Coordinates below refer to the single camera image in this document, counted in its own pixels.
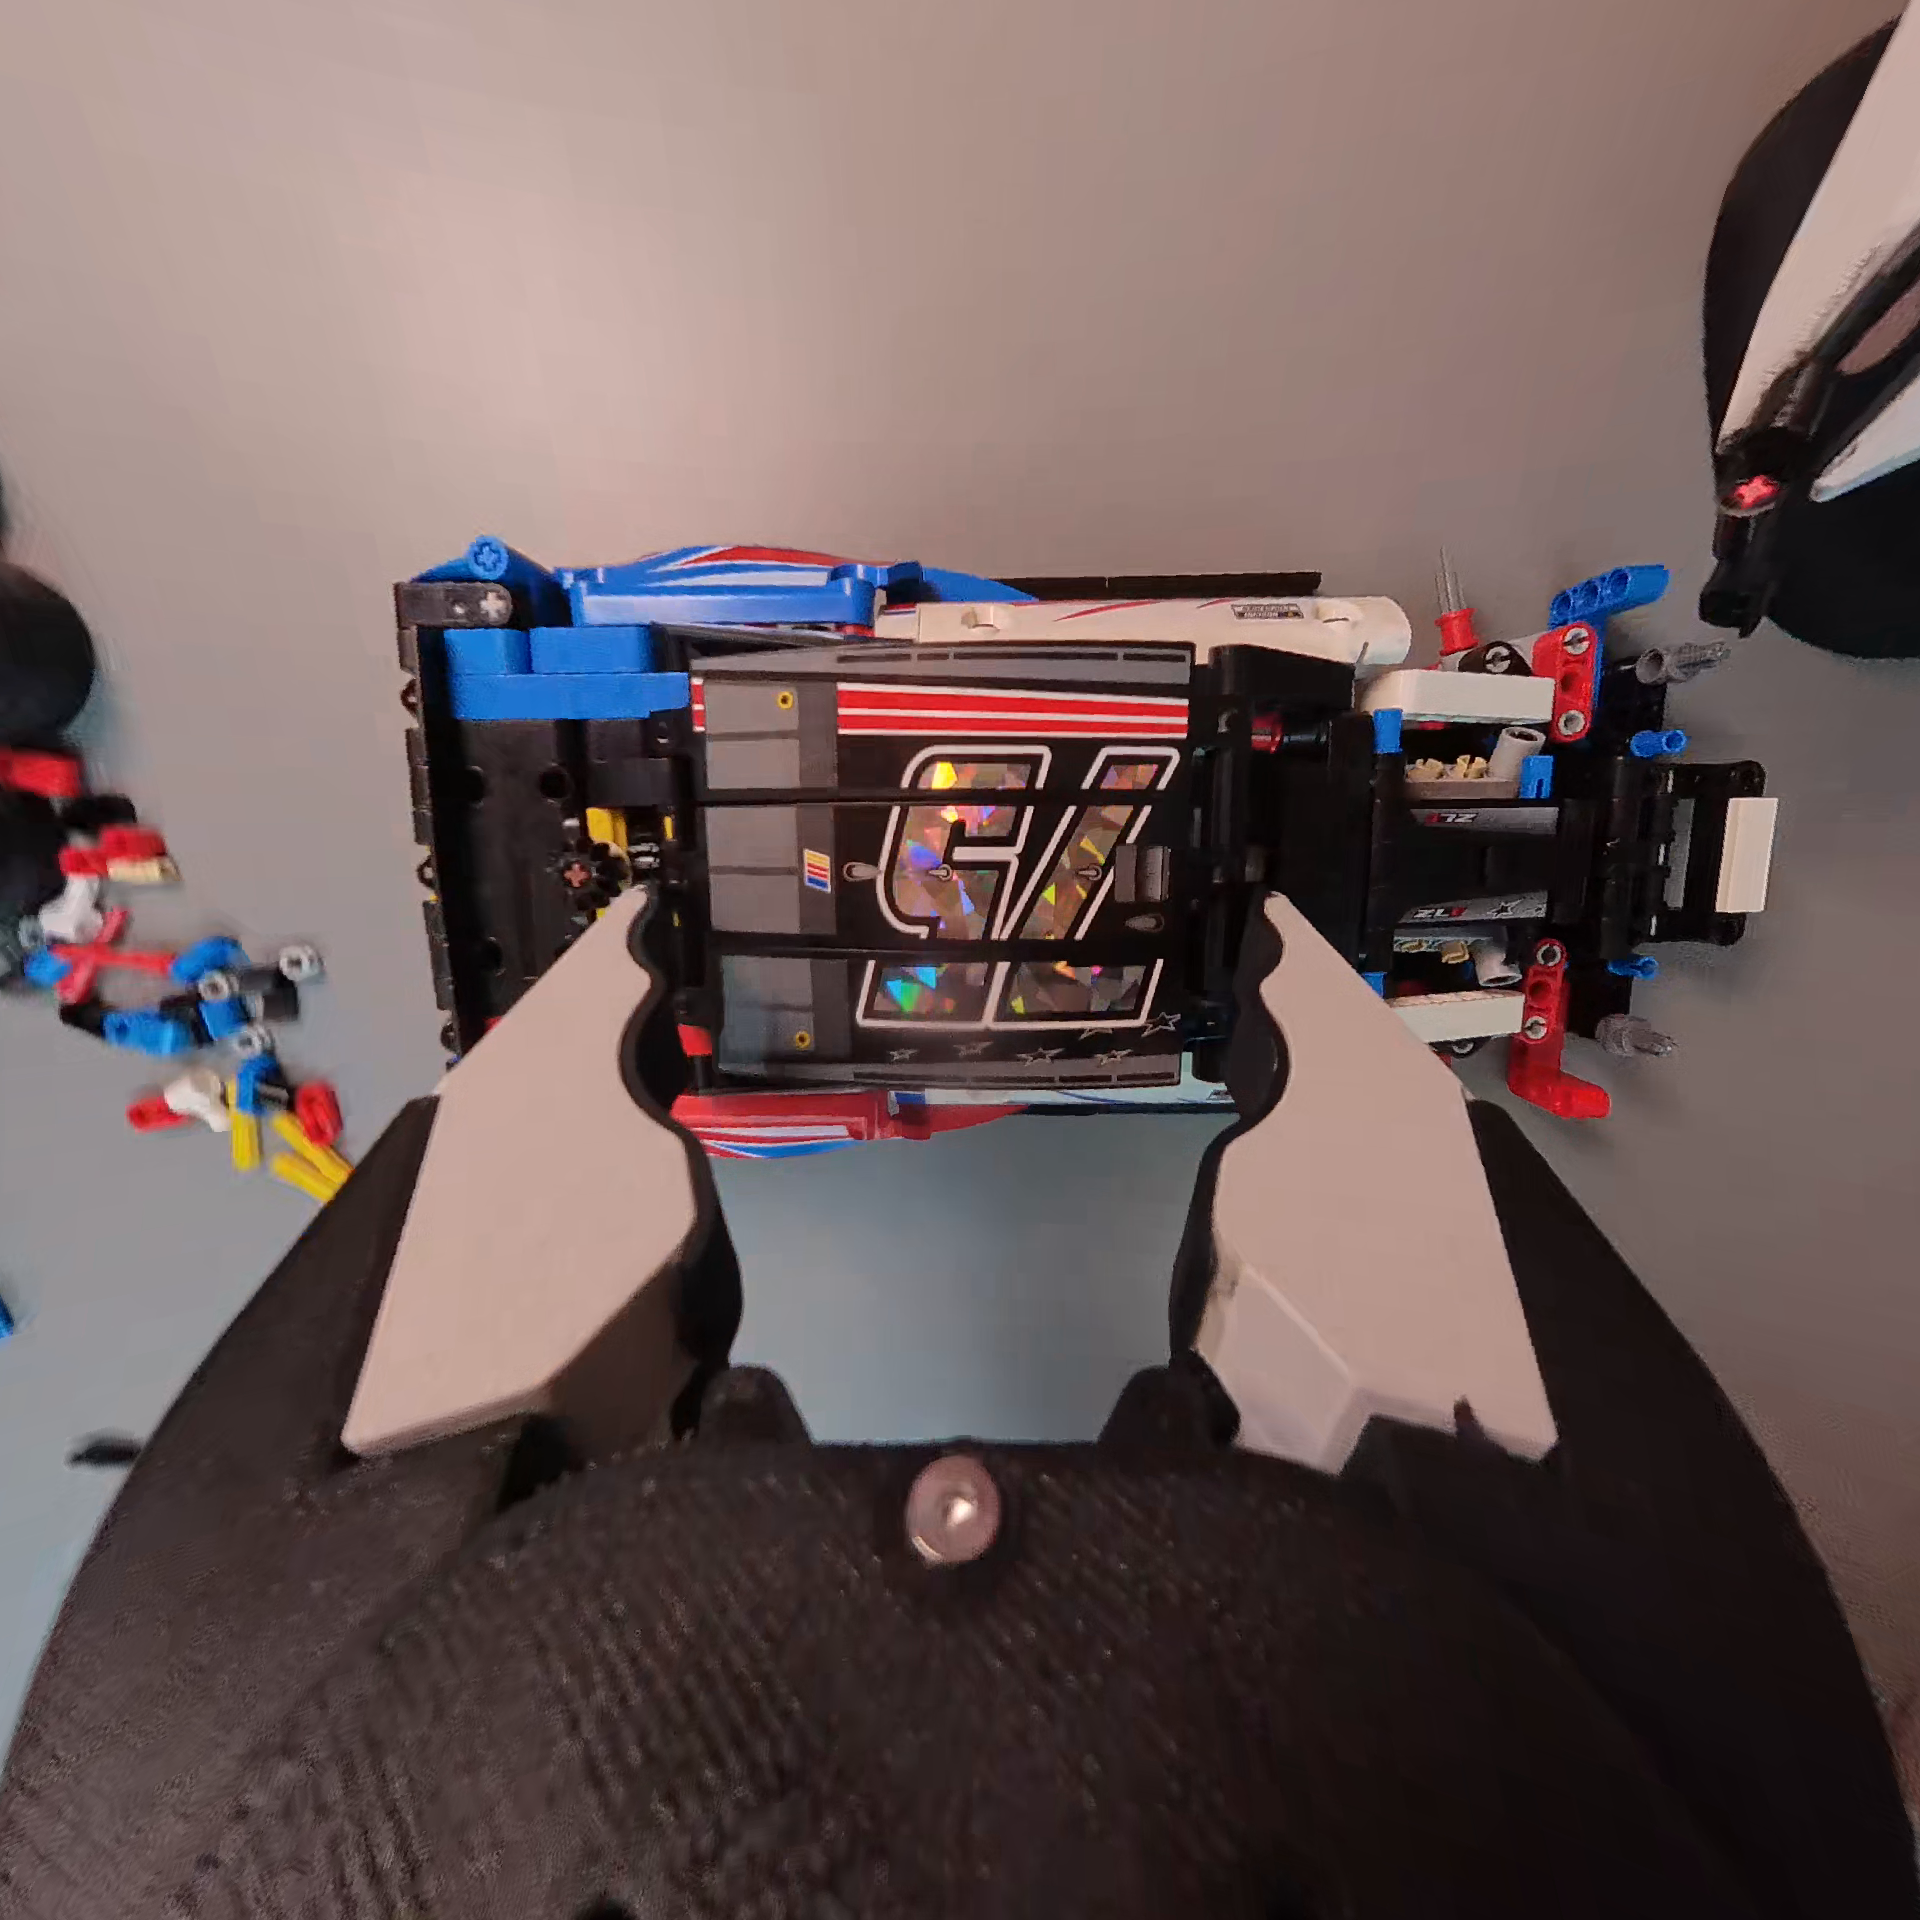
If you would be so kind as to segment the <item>pile of mixed brick pieces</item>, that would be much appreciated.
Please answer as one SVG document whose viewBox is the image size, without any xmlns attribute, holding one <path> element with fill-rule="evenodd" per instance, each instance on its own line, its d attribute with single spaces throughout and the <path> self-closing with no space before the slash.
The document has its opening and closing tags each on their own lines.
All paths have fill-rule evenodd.
<svg viewBox="0 0 1920 1920">
<path fill-rule="evenodd" d="M 134 896 L 178 882 L 164 837 L 122 796 L 95 791 L 64 747 L 2 749 L 2 788 L 56 802 L 64 819 L 64 892 L 16 943 L 2 943 L 7 992 L 56 1005 L 59 1023 L 160 1070 L 128 1104 L 143 1135 L 204 1128 L 242 1175 L 328 1204 L 353 1178 L 343 1109 L 324 1078 L 297 1078 L 281 1058 L 281 1028 L 324 960 L 307 942 L 252 952 L 227 933 L 144 946 L 134 938 Z"/>
</svg>

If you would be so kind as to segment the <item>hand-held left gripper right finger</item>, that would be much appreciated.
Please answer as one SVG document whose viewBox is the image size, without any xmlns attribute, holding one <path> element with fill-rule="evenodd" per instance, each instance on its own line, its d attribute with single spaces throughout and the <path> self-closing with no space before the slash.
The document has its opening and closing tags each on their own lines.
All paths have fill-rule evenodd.
<svg viewBox="0 0 1920 1920">
<path fill-rule="evenodd" d="M 1282 894 L 1249 943 L 1240 1039 L 1280 1082 L 1238 1093 L 1198 1203 L 1194 1332 L 1234 1447 L 1343 1472 L 1375 1422 L 1543 1460 L 1558 1424 L 1460 1083 Z"/>
</svg>

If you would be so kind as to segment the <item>toy brick race car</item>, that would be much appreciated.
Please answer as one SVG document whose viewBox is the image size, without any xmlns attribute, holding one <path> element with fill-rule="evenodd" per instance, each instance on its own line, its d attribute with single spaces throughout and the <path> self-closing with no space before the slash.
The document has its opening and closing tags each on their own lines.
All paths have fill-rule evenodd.
<svg viewBox="0 0 1920 1920">
<path fill-rule="evenodd" d="M 1740 943 L 1778 802 L 1699 762 L 1618 653 L 1614 567 L 1411 663 L 1315 572 L 995 580 L 779 544 L 550 567 L 498 535 L 396 586 L 448 1062 L 642 890 L 682 1122 L 779 1160 L 1017 1114 L 1230 1102 L 1241 950 L 1292 901 L 1448 1058 L 1610 1114 L 1570 1039 L 1673 1042 L 1635 989 Z"/>
</svg>

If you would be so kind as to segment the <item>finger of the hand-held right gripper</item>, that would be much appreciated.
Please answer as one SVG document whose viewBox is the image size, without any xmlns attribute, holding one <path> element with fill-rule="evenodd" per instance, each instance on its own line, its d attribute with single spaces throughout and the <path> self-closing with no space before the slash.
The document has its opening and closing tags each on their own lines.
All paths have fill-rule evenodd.
<svg viewBox="0 0 1920 1920">
<path fill-rule="evenodd" d="M 1916 461 L 1913 247 L 1791 247 L 1745 354 L 1745 506 L 1831 503 Z"/>
<path fill-rule="evenodd" d="M 1824 352 L 1835 452 L 1916 452 L 1919 23 L 1807 84 L 1740 162 L 1714 231 L 1714 445 Z"/>
</svg>

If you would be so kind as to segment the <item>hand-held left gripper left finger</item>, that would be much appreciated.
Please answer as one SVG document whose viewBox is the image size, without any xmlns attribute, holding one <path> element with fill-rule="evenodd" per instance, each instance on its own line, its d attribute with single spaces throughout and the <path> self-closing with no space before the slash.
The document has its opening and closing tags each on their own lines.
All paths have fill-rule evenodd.
<svg viewBox="0 0 1920 1920">
<path fill-rule="evenodd" d="M 686 1436 L 732 1355 L 742 1272 L 714 1170 L 642 1068 L 682 1068 L 644 949 L 607 909 L 443 1075 L 343 1447 L 396 1455 L 512 1419 L 584 1458 Z"/>
</svg>

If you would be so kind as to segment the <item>black brick connector red axle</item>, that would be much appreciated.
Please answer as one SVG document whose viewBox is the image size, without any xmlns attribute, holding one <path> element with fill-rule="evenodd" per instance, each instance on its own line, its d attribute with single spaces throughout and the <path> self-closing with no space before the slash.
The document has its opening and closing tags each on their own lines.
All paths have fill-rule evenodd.
<svg viewBox="0 0 1920 1920">
<path fill-rule="evenodd" d="M 1697 598 L 1705 627 L 1742 637 L 1759 628 L 1801 506 L 1804 488 L 1777 464 L 1742 464 L 1716 483 L 1712 572 Z"/>
</svg>

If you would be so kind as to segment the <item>black toy tyre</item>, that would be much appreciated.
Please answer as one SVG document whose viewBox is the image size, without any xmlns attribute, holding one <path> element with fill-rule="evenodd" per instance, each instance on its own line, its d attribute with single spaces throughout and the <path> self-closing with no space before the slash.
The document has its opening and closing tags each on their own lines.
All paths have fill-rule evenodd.
<svg viewBox="0 0 1920 1920">
<path fill-rule="evenodd" d="M 50 749 L 98 676 L 95 637 L 66 595 L 2 560 L 2 747 Z"/>
<path fill-rule="evenodd" d="M 64 892 L 66 829 L 56 802 L 2 788 L 2 942 L 16 943 L 25 922 Z"/>
</svg>

